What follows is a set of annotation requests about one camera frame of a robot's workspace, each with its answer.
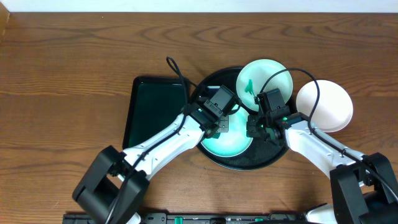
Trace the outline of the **green scrub sponge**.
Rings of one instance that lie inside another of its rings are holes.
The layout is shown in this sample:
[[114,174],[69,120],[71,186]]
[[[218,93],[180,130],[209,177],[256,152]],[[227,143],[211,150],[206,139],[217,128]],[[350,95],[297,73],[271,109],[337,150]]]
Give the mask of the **green scrub sponge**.
[[214,135],[212,135],[213,139],[218,139],[220,137],[221,133],[214,133]]

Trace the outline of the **white plate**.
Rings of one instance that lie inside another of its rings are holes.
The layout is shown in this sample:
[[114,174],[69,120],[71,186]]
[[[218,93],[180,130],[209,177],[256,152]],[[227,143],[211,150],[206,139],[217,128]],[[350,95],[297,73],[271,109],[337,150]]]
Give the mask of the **white plate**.
[[[353,117],[353,102],[340,85],[318,80],[320,99],[312,117],[312,122],[323,132],[334,133],[345,128]],[[297,111],[307,116],[315,104],[317,88],[315,82],[304,85],[296,97]]]

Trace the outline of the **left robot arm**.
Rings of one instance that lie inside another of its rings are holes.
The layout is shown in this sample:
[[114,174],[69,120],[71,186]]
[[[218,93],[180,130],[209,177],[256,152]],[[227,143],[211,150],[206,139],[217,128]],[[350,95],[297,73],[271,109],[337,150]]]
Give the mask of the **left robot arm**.
[[140,223],[138,209],[151,178],[179,154],[216,133],[221,117],[239,109],[234,104],[197,101],[148,140],[121,152],[106,147],[96,156],[72,198],[95,223]]

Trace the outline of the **mint green plate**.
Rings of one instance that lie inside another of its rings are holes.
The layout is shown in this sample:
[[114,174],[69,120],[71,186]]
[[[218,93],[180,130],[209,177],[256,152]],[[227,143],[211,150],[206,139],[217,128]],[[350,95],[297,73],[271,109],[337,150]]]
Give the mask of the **mint green plate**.
[[246,123],[249,113],[242,107],[237,113],[229,115],[229,132],[221,133],[218,139],[204,139],[201,145],[214,156],[234,157],[242,154],[252,143],[246,136]]
[[[247,64],[239,73],[236,80],[236,92],[244,106],[252,111],[258,112],[259,106],[255,104],[254,97],[257,96],[266,81],[275,73],[284,70],[285,67],[271,59],[255,60]],[[275,76],[264,88],[264,91],[278,88],[285,102],[288,102],[293,92],[293,80],[289,71]]]

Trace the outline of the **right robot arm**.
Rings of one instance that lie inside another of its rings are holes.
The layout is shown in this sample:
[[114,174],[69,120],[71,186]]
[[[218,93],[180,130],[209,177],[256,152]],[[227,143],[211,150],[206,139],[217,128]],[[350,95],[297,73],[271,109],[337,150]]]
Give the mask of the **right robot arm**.
[[333,139],[302,113],[250,115],[247,135],[307,158],[330,180],[333,203],[305,212],[308,223],[397,223],[397,179],[388,158],[366,155]]

